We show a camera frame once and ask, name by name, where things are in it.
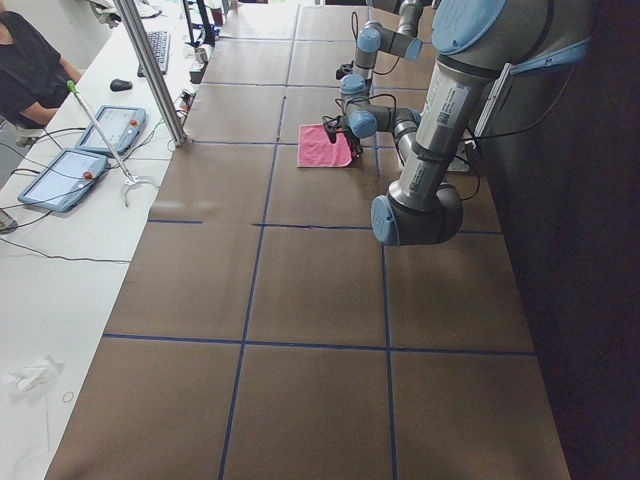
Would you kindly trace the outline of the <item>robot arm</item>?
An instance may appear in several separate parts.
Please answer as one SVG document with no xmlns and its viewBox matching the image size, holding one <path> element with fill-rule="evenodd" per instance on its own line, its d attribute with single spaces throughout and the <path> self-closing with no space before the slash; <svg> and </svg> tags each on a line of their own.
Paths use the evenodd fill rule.
<svg viewBox="0 0 640 480">
<path fill-rule="evenodd" d="M 398 59 L 416 61 L 424 42 L 418 37 L 419 23 L 426 8 L 436 9 L 435 1 L 366 1 L 373 9 L 392 13 L 398 17 L 395 30 L 384 27 L 377 20 L 368 20 L 355 32 L 355 56 L 351 72 L 370 82 L 375 75 L 380 52 Z"/>
<path fill-rule="evenodd" d="M 370 87 L 379 53 L 418 59 L 424 1 L 373 1 L 398 15 L 397 30 L 367 22 L 350 73 L 340 80 L 341 127 L 357 139 L 392 134 L 403 170 L 371 207 L 376 239 L 387 246 L 432 245 L 461 226 L 460 195 L 444 177 L 486 86 L 505 65 L 514 74 L 557 70 L 585 56 L 593 1 L 442 1 L 435 8 L 434 70 L 422 112 L 376 106 Z"/>
</svg>

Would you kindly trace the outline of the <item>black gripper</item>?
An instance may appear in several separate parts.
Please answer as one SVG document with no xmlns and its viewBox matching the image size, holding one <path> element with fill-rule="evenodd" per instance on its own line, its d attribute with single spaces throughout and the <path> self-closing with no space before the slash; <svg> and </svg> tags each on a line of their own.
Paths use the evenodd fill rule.
<svg viewBox="0 0 640 480">
<path fill-rule="evenodd" d="M 350 130 L 344 130 L 342 132 L 352 156 L 362 155 L 362 145 L 360 139 L 357 138 Z"/>
</svg>

